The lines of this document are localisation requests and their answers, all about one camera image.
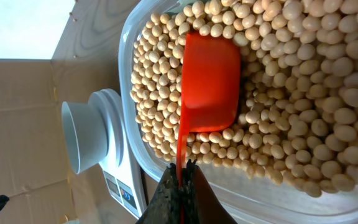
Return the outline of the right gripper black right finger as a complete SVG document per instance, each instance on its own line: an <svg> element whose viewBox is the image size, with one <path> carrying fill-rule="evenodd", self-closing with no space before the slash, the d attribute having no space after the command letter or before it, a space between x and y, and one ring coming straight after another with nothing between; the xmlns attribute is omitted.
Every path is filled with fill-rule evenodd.
<svg viewBox="0 0 358 224"><path fill-rule="evenodd" d="M187 224L236 224L219 202L196 161L189 160L182 169L184 208Z"/></svg>

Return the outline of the red measuring scoop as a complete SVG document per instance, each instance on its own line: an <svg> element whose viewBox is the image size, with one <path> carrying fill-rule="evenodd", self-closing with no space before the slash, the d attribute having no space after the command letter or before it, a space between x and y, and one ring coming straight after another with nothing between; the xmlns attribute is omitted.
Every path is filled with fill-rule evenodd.
<svg viewBox="0 0 358 224"><path fill-rule="evenodd" d="M240 50L232 40L196 32L186 35L176 163L179 185L188 135L220 131L234 122L240 78Z"/></svg>

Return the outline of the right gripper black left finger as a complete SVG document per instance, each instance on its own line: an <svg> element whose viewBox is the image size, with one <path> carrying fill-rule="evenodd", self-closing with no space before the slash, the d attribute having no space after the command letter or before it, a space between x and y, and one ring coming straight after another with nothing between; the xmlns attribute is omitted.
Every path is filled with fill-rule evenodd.
<svg viewBox="0 0 358 224"><path fill-rule="evenodd" d="M176 165L171 163L165 169L154 196L136 224L179 224L180 216L180 193Z"/></svg>

